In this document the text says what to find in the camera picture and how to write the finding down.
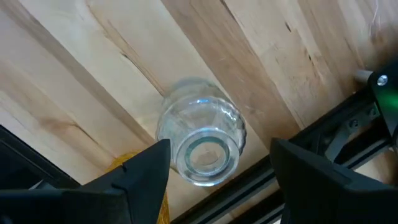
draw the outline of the light wood table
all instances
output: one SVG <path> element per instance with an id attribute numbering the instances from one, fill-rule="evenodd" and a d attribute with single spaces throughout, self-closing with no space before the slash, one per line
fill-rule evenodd
<path id="1" fill-rule="evenodd" d="M 395 0 L 0 0 L 0 123 L 81 184 L 154 143 L 165 91 L 215 82 L 247 122 L 235 175 L 397 52 Z M 359 171 L 392 180 L 383 154 Z M 217 187 L 170 170 L 175 218 Z M 228 223 L 275 184 L 223 217 Z"/>

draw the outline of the wood grain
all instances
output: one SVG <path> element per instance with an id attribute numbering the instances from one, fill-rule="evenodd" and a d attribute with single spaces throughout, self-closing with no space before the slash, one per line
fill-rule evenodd
<path id="1" fill-rule="evenodd" d="M 298 132 L 276 83 L 223 1 L 163 3 L 266 146 L 271 137 Z"/>
<path id="2" fill-rule="evenodd" d="M 0 123 L 84 184 L 154 142 L 177 81 L 215 82 L 243 112 L 234 176 L 358 89 L 398 45 L 396 0 L 0 0 Z M 395 176 L 387 152 L 357 171 Z M 175 218 L 221 187 L 170 170 Z M 277 190 L 263 190 L 228 223 Z"/>

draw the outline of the metal bolt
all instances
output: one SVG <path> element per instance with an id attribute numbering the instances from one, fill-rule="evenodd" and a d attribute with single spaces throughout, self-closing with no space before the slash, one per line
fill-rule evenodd
<path id="1" fill-rule="evenodd" d="M 372 108 L 372 109 L 369 110 L 369 113 L 368 113 L 369 116 L 373 117 L 373 116 L 375 116 L 376 114 L 377 114 L 377 113 L 376 113 L 376 109 Z"/>
<path id="2" fill-rule="evenodd" d="M 323 138 L 323 144 L 324 145 L 329 145 L 329 143 L 331 143 L 331 137 L 325 137 Z"/>
<path id="3" fill-rule="evenodd" d="M 384 86 L 388 82 L 388 77 L 387 75 L 381 75 L 379 79 L 377 80 L 377 85 L 378 86 Z"/>
<path id="4" fill-rule="evenodd" d="M 359 126 L 358 120 L 354 119 L 349 122 L 349 127 L 350 128 L 357 128 Z"/>

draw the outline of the clear glass jar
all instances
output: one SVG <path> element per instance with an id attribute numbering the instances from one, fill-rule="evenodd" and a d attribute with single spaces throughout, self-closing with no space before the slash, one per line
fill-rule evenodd
<path id="1" fill-rule="evenodd" d="M 246 143 L 244 120 L 216 85 L 182 80 L 162 108 L 156 138 L 170 139 L 172 164 L 184 179 L 213 186 L 235 171 Z"/>

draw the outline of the yellow cloth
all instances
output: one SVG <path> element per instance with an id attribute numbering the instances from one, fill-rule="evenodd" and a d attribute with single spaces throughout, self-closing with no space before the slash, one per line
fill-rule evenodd
<path id="1" fill-rule="evenodd" d="M 138 154 L 138 152 L 127 153 L 116 158 L 113 163 L 109 166 L 107 172 L 112 171 L 113 169 L 120 166 L 123 162 L 127 161 L 128 159 L 132 158 Z M 157 224 L 169 224 L 170 223 L 170 216 L 169 216 L 169 205 L 167 203 L 167 194 L 164 194 L 162 207 L 160 208 L 159 217 L 157 219 Z"/>

